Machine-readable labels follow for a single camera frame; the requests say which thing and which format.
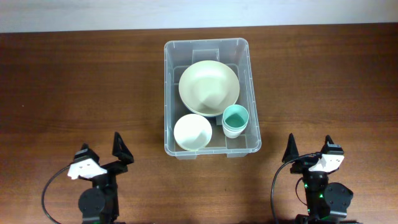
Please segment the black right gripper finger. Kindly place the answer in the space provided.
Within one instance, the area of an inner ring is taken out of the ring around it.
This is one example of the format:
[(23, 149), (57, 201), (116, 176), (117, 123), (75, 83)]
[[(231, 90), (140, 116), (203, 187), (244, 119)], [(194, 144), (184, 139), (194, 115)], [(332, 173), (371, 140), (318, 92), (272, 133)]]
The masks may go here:
[(286, 163), (288, 161), (297, 159), (298, 157), (299, 157), (299, 152), (297, 149), (295, 138), (294, 135), (290, 133), (287, 141), (287, 147), (285, 149), (284, 156), (282, 158), (282, 162)]
[(344, 154), (343, 148), (339, 144), (335, 144), (330, 135), (325, 136), (325, 144), (321, 149), (322, 154), (339, 155)]

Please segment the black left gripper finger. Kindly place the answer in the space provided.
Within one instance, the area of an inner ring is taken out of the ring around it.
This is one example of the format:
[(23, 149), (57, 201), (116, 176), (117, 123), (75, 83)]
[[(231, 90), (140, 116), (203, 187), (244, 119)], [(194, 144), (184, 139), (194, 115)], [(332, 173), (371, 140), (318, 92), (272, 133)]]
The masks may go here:
[(88, 144), (83, 143), (81, 149), (75, 153), (73, 163), (85, 161), (87, 159), (92, 159), (94, 162), (99, 164), (100, 157), (95, 153), (95, 151), (89, 148)]
[(132, 164), (134, 162), (134, 156), (131, 154), (118, 132), (114, 133), (112, 155), (116, 156), (125, 165)]

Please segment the cream white cup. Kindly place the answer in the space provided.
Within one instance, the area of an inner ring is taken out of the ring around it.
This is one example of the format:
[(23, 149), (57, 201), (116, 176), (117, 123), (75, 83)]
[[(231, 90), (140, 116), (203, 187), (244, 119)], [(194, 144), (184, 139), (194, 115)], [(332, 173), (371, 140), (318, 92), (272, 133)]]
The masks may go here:
[(231, 138), (231, 139), (237, 138), (245, 129), (246, 129), (246, 126), (242, 126), (240, 128), (232, 128), (226, 124), (223, 124), (224, 135), (227, 138)]

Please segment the green cup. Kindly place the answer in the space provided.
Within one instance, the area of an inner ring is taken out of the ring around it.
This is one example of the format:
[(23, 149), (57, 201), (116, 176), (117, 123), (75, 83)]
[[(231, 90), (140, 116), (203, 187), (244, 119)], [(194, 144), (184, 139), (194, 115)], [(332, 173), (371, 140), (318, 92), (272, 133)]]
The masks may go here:
[(231, 130), (243, 130), (249, 121), (249, 112), (242, 105), (231, 105), (224, 110), (222, 122)]

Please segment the white bowl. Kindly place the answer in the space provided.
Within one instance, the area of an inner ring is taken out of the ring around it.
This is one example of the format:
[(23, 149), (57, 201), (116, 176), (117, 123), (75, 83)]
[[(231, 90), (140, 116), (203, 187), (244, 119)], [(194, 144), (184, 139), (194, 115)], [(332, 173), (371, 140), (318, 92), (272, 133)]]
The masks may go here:
[(210, 122), (199, 114), (187, 114), (182, 116), (175, 124), (175, 141), (203, 137), (211, 140), (213, 130)]

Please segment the green bowl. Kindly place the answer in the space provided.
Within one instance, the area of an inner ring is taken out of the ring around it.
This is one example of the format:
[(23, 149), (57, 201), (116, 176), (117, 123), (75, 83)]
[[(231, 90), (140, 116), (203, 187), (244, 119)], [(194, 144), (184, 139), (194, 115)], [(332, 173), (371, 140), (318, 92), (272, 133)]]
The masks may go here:
[(197, 151), (206, 147), (209, 142), (210, 139), (203, 137), (181, 139), (179, 141), (176, 141), (176, 143), (186, 151)]

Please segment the beige plate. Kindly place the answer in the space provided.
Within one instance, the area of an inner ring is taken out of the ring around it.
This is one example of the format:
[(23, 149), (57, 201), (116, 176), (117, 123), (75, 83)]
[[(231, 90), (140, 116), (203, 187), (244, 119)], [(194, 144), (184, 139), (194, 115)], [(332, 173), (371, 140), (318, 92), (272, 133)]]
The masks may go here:
[(239, 97), (219, 97), (219, 96), (207, 96), (202, 99), (199, 98), (182, 98), (180, 97), (184, 106), (187, 107), (192, 113), (200, 114), (202, 116), (218, 116), (221, 115), (224, 110), (235, 104)]

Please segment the cream white plate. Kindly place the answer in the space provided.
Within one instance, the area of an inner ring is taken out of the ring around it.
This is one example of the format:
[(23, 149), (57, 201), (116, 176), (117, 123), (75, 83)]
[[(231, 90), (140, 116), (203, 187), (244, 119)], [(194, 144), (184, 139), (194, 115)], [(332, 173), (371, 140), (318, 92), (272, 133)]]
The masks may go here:
[(182, 98), (239, 97), (239, 78), (227, 65), (204, 60), (192, 64), (182, 73), (178, 92)]

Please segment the grey cup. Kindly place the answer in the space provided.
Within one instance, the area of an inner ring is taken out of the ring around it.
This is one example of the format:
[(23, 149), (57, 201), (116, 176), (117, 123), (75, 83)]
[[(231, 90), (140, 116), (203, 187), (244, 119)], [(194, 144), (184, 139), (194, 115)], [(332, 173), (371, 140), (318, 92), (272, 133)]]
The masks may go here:
[(247, 123), (240, 119), (229, 119), (222, 122), (223, 129), (231, 133), (241, 133), (246, 129)]

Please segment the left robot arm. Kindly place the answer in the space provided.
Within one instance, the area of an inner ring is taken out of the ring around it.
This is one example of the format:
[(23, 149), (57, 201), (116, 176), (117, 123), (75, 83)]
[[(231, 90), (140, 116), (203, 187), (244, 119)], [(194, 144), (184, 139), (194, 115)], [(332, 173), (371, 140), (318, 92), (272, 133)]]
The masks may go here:
[(114, 134), (112, 155), (118, 159), (102, 166), (100, 157), (87, 144), (74, 155), (68, 176), (92, 183), (92, 188), (85, 190), (78, 200), (83, 223), (114, 223), (119, 216), (116, 176), (128, 171), (134, 157), (118, 132)]

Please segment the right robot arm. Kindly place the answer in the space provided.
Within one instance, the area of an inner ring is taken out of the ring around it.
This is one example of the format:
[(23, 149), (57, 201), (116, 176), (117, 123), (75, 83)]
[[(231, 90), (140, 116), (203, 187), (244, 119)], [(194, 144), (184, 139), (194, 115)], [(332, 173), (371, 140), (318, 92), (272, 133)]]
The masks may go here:
[(300, 156), (294, 135), (289, 134), (282, 162), (292, 165), (291, 174), (302, 176), (307, 206), (307, 214), (297, 215), (295, 223), (340, 223), (347, 217), (353, 191), (328, 178), (339, 169), (344, 158), (343, 148), (329, 135), (321, 151)]

